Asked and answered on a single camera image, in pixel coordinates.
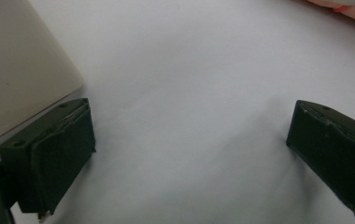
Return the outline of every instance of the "beige panel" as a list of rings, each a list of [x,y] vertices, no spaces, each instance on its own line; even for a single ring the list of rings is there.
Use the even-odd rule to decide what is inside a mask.
[[[0,1],[0,135],[82,85],[77,69],[22,0]]]

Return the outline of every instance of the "white table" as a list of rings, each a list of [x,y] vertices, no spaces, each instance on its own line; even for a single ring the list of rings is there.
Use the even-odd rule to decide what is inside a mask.
[[[47,223],[355,223],[285,146],[298,99],[355,118],[355,21],[300,0],[31,3],[97,139]]]

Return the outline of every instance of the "red object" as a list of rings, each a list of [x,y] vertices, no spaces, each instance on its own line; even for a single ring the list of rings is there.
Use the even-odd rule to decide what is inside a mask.
[[[343,11],[347,11],[349,8],[350,8],[350,6],[343,5],[341,7],[334,8],[333,11],[334,12],[343,12]]]

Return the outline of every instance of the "white surface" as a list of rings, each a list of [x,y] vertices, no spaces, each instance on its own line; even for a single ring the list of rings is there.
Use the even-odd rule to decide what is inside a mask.
[[[98,150],[49,224],[355,223],[284,143],[298,99],[355,118],[355,21],[292,0],[31,2],[84,76]]]
[[[0,135],[82,85],[25,0],[0,1]]]

